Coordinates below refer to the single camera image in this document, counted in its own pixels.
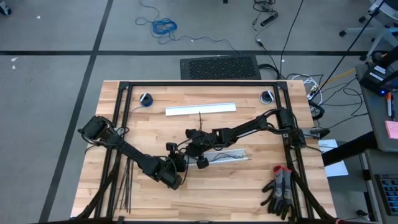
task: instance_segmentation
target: coiled blue cable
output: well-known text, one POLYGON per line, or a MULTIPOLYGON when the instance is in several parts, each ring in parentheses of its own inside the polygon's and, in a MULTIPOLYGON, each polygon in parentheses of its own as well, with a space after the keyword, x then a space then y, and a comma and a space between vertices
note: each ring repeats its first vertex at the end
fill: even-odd
POLYGON ((190 37, 190 36, 188 36, 188 35, 183 35, 183 36, 181 36, 181 37, 179 37, 179 38, 175 38, 174 32, 177 30, 177 27, 178 27, 178 26, 177 26, 177 23, 175 23, 173 20, 171 20, 171 19, 169 19, 169 18, 163 18, 163 19, 161 19, 161 20, 158 20, 158 18, 160 17, 160 11, 159 11, 156 7, 153 7, 153 6, 146 6, 146 5, 144 5, 144 4, 141 2, 141 0, 138 0, 138 2, 139 2, 139 4, 140 4, 141 6, 148 7, 148 8, 151 8, 151 9, 155 9, 155 10, 156 10, 157 15, 156 15, 156 17, 155 17, 155 19, 154 19, 153 21, 149 21, 149 20, 146 19, 145 17, 140 16, 140 17, 137 17, 137 19, 136 19, 135 22, 136 22, 136 24, 139 25, 139 26, 143 26, 143 25, 146 25, 146 24, 150 23, 151 26, 152 26, 152 27, 151 27, 151 30, 150 30, 150 34, 151 34, 151 36, 152 36, 153 38, 156 38, 156 39, 157 39, 157 42, 158 42, 159 44, 163 45, 163 44, 167 44, 167 43, 170 42, 170 41, 178 41, 178 40, 183 39, 184 37, 187 37, 187 38, 189 38, 189 39, 191 39, 191 40, 209 39, 209 40, 213 41, 214 43, 217 43, 217 42, 227 42, 228 45, 229 45, 234 51, 236 51, 238 54, 240 54, 239 51, 236 50, 236 49, 231 45, 231 43, 229 42, 229 40, 227 40, 227 39, 213 40, 212 38, 207 37, 207 36, 194 38, 194 37, 190 37))

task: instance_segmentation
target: black metal frame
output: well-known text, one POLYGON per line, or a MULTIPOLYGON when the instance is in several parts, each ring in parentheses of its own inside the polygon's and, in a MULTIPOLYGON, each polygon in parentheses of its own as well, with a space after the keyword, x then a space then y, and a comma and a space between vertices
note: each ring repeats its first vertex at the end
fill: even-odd
MULTIPOLYGON (((241 82, 234 82, 234 81, 221 81, 221 82, 218 82, 218 81, 120 82, 112 122, 115 125, 117 125, 123 91, 127 89, 126 103, 124 105, 124 113, 123 113, 121 128, 125 128, 126 124, 127 124, 129 107, 130 107, 130 103, 131 103, 132 89, 134 86, 267 86, 267 87, 272 87, 272 89, 274 91, 275 102, 276 102, 277 108, 282 107, 282 102, 281 102, 281 98, 279 95, 279 89, 281 89, 284 93, 284 100, 285 100, 286 108, 288 110, 292 109, 292 106, 290 104, 289 91, 288 91, 286 82, 257 82, 257 81, 249 81, 249 82, 245 82, 245 81, 241 81, 241 82)), ((293 169, 294 165, 293 165, 293 161, 292 161, 292 156, 290 154, 291 147, 289 144, 288 135, 282 135, 282 139, 283 139, 283 143, 284 143, 287 167, 289 169, 293 169)), ((300 174, 301 178, 303 179, 305 185, 308 186, 300 149, 296 148, 295 153, 296 153, 296 157, 297 157, 299 174, 300 174)), ((116 169, 117 174, 119 173, 120 160, 121 160, 121 153, 117 152, 115 162, 114 162, 114 167, 113 167, 113 169, 116 169)), ((105 160, 104 160, 103 173, 101 175, 101 184, 104 183, 105 179, 108 176, 110 162, 111 162, 111 149, 107 149, 106 155, 105 155, 105 160)), ((108 201, 105 218, 110 218, 110 219, 113 218, 114 200, 115 200, 115 195, 116 195, 117 182, 118 182, 118 177, 116 176, 116 178, 113 179, 112 184, 111 184, 111 190, 109 193, 109 201, 108 201)), ((302 212, 300 209, 300 201, 299 201, 299 195, 298 195, 296 184, 292 184, 292 197, 293 197, 293 201, 294 201, 294 208, 295 208, 295 212, 297 214, 297 218, 301 219, 302 212)), ((96 209, 95 209, 95 215, 94 215, 95 218, 99 218, 101 216, 102 204, 103 204, 103 200, 101 199, 98 202, 96 209)), ((307 198, 305 199, 305 204, 306 204, 308 217, 314 218, 312 207, 307 198)), ((140 223, 140 222, 124 221, 123 223, 140 223)), ((262 223, 287 223, 287 222, 262 222, 262 223)))

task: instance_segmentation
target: desk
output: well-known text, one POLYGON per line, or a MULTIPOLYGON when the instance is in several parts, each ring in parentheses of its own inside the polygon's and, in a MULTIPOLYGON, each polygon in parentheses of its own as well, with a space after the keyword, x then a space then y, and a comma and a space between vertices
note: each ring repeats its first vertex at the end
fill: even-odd
MULTIPOLYGON (((355 69, 359 80, 368 70, 368 66, 357 65, 355 69)), ((326 166, 348 157, 358 155, 366 149, 380 149, 385 152, 398 152, 398 140, 388 138, 386 125, 384 124, 385 121, 391 120, 387 115, 386 99, 384 97, 377 96, 362 86, 361 91, 366 109, 369 113, 372 131, 347 142, 334 150, 324 153, 322 156, 326 166)), ((394 96, 394 104, 398 105, 398 96, 394 96)))
MULTIPOLYGON (((118 81, 103 83, 97 115, 112 118, 118 86, 118 81)), ((301 128, 313 127, 303 82, 287 81, 287 86, 298 125, 301 128)), ((145 92, 153 96, 154 103, 130 115, 127 121, 130 132, 125 140, 144 153, 167 155, 165 143, 186 140, 185 129, 198 129, 200 124, 197 114, 166 117, 166 107, 235 102, 235 112, 202 114, 203 130, 211 131, 213 128, 237 126, 275 108, 275 103, 265 105, 259 101, 262 91, 264 89, 258 86, 135 86, 130 111, 139 106, 139 97, 145 92)), ((277 125, 275 118, 270 118, 269 122, 277 125)), ((318 147, 314 139, 308 139, 307 143, 318 147)), ((114 218, 122 215, 126 220, 279 221, 280 217, 268 214, 267 208, 260 207, 260 203, 267 198, 261 189, 274 178, 271 169, 277 164, 285 164, 281 136, 258 132, 240 139, 228 149, 242 148, 250 155, 248 161, 213 165, 203 170, 192 166, 188 170, 187 181, 176 191, 153 181, 135 167, 131 214, 116 209, 114 218)), ((93 148, 87 152, 71 216, 82 212, 98 190, 105 151, 105 148, 93 148)), ((335 216, 320 153, 302 149, 302 157, 309 189, 326 211, 335 216)), ((120 177, 126 163, 125 158, 121 161, 120 177)), ((303 216, 306 217, 301 191, 299 197, 303 216)), ((107 204, 106 196, 104 201, 103 208, 107 204)))
MULTIPOLYGON (((367 70, 367 65, 356 66, 358 80, 367 70)), ((378 222, 382 221, 384 224, 398 223, 397 216, 387 215, 374 177, 376 174, 398 174, 396 169, 398 153, 394 153, 398 152, 398 140, 388 138, 384 122, 391 120, 391 118, 387 115, 386 99, 362 86, 361 91, 373 130, 324 153, 322 155, 323 161, 325 165, 329 165, 364 152, 368 167, 362 167, 362 169, 365 169, 366 174, 369 174, 364 177, 369 185, 370 205, 368 205, 368 209, 372 208, 374 218, 378 222)), ((398 105, 398 95, 395 94, 394 96, 394 103, 398 105)))

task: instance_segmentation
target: wooden table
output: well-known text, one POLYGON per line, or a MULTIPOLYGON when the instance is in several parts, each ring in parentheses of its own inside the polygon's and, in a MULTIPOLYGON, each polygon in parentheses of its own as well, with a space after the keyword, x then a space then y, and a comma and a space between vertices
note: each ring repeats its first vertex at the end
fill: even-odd
MULTIPOLYGON (((287 81, 287 84, 299 127, 313 127, 303 82, 287 81)), ((103 83, 97 115, 112 119, 118 85, 118 81, 103 83)), ((144 153, 166 156, 165 143, 182 142, 186 139, 185 129, 198 129, 200 125, 197 114, 166 117, 166 107, 235 102, 235 112, 202 114, 203 130, 210 132, 213 128, 235 127, 275 108, 275 103, 265 105, 259 101, 262 91, 264 89, 258 86, 135 86, 130 111, 140 105, 139 97, 145 92, 153 96, 154 104, 130 115, 127 121, 130 132, 125 140, 144 153)), ((275 118, 269 121, 277 126, 275 118)), ((307 139, 307 143, 318 147, 314 139, 307 139)), ((272 168, 277 164, 285 165, 281 136, 258 132, 240 139, 228 149, 242 148, 250 155, 248 161, 217 164, 203 170, 191 166, 187 181, 178 190, 153 181, 135 167, 131 213, 117 208, 114 217, 122 215, 126 220, 280 221, 280 217, 268 214, 267 206, 260 207, 260 203, 268 196, 261 189, 274 178, 272 168)), ((71 216, 82 212, 97 192, 105 151, 103 147, 95 147, 87 152, 71 216)), ((310 190, 326 211, 335 216, 321 154, 306 148, 302 149, 302 157, 310 190)), ((123 157, 118 181, 124 172, 125 161, 123 157)), ((299 192, 306 217, 305 202, 299 192)), ((106 210, 107 196, 104 201, 102 213, 106 210)))

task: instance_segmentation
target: black glove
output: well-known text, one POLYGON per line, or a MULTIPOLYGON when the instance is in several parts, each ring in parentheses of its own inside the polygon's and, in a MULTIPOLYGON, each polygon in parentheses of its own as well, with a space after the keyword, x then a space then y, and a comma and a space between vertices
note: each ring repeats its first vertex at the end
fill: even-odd
POLYGON ((261 206, 268 205, 268 213, 280 215, 282 213, 283 203, 283 180, 284 180, 284 168, 282 166, 274 167, 275 180, 269 182, 262 191, 265 193, 272 190, 267 200, 261 202, 261 206))
POLYGON ((292 191, 291 183, 292 179, 290 178, 292 171, 288 168, 284 168, 284 201, 282 204, 282 215, 280 218, 285 220, 287 213, 289 212, 289 208, 292 209, 292 215, 290 219, 295 220, 295 211, 293 207, 292 198, 290 197, 290 192, 292 191))

